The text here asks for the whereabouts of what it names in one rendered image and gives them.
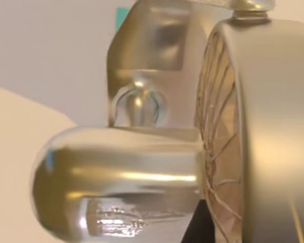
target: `teal square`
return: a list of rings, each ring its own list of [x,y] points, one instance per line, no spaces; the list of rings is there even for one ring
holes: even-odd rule
[[[130,9],[128,8],[117,8],[116,13],[116,31],[122,26],[124,20],[126,19]]]

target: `metallic surface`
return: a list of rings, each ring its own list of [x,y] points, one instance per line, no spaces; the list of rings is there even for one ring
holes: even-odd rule
[[[200,200],[199,160],[197,129],[71,129],[38,157],[33,208],[67,242],[177,243]]]
[[[190,0],[235,11],[269,11],[275,7],[275,0]]]
[[[193,126],[206,35],[188,1],[138,0],[107,57],[109,126]]]
[[[303,243],[304,24],[219,23],[196,111],[217,241]]]

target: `black object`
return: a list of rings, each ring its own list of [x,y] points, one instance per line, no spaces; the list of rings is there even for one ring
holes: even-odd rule
[[[181,243],[215,243],[215,227],[205,200],[200,200]]]

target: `teal object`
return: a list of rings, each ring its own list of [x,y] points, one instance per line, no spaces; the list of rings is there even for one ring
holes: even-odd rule
[[[124,22],[126,16],[130,12],[130,9],[127,8],[117,8],[117,14],[116,14],[116,31],[119,30],[122,23]]]

